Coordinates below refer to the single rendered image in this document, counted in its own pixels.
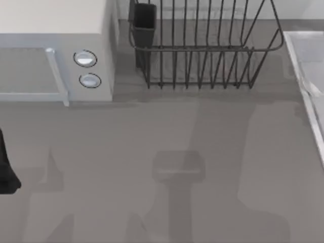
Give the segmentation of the round microwave knob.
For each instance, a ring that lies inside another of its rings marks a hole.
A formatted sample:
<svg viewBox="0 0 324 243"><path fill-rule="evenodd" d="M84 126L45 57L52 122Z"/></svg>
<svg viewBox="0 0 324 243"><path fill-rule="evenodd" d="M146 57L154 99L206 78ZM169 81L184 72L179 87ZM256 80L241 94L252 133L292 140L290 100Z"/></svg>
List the round microwave knob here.
<svg viewBox="0 0 324 243"><path fill-rule="evenodd" d="M89 50L81 50L73 54L74 62L84 68L90 68L97 64L97 56Z"/></svg>
<svg viewBox="0 0 324 243"><path fill-rule="evenodd" d="M78 80L83 87L88 89L98 88L102 83L101 78L94 73L80 75Z"/></svg>

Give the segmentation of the black cutlery holder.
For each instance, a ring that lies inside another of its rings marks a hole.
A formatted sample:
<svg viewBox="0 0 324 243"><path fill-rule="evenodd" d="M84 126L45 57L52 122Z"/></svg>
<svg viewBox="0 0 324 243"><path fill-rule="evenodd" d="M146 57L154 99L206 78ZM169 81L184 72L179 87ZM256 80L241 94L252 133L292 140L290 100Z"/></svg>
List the black cutlery holder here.
<svg viewBox="0 0 324 243"><path fill-rule="evenodd" d="M135 49L136 67L142 70L146 67L147 54L150 54L143 49L150 49L153 45L156 15L157 7L155 4L130 0L129 23Z"/></svg>

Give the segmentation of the glass microwave door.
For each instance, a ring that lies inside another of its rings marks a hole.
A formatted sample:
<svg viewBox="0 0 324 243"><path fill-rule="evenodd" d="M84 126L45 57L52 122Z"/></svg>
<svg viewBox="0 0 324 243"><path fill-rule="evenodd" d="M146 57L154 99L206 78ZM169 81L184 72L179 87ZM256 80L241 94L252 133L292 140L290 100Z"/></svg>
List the glass microwave door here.
<svg viewBox="0 0 324 243"><path fill-rule="evenodd" d="M62 102L69 91L53 48L0 48L0 102Z"/></svg>

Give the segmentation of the pale microwave oven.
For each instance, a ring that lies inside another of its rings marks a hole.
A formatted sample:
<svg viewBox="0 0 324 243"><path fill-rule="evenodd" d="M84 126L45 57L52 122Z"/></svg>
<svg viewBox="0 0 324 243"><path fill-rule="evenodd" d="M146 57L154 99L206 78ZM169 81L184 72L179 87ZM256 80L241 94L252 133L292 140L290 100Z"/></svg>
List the pale microwave oven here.
<svg viewBox="0 0 324 243"><path fill-rule="evenodd" d="M70 102L110 102L113 96L119 23L116 0L0 0L0 48L53 48ZM73 54L97 56L90 68ZM101 85L88 89L79 76L94 73Z"/></svg>

